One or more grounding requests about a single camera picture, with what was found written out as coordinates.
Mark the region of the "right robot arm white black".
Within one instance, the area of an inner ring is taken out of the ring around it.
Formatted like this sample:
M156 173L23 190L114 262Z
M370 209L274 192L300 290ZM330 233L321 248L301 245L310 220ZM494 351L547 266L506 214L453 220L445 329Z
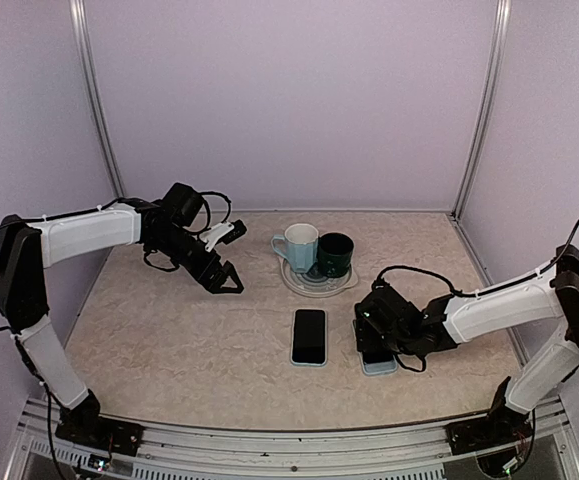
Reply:
M519 374L499 385L480 423L481 436L500 444L579 367L579 249L562 245L551 262L523 277L484 291L451 290L424 309L377 277L370 293L355 304L354 313L359 351L386 350L396 358L406 355L420 361L491 332L557 320L547 343Z

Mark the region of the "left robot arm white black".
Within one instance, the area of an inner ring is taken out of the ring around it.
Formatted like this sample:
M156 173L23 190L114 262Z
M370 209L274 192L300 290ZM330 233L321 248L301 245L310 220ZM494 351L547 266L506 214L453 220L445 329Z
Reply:
M161 199L119 198L106 206L37 219L17 215L0 224L0 314L30 371L61 408L61 422L90 445L102 443L109 424L100 404L78 377L49 316L45 270L81 255L139 244L146 256L168 257L211 294L240 294L235 267L215 248L246 232L242 221L191 226L209 210L209 192L174 184Z

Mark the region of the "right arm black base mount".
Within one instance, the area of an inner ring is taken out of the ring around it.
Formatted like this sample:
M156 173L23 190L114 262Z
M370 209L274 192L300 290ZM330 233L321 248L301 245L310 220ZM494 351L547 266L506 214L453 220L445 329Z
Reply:
M483 417L450 423L445 431L452 454L461 455L527 438L533 427L528 414L503 407Z

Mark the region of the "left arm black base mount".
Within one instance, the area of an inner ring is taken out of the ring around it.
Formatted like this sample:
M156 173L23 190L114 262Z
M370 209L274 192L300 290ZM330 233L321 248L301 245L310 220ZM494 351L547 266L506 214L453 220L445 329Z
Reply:
M144 428L137 423L100 416L93 419L64 417L55 430L61 440L131 457L137 455L143 433Z

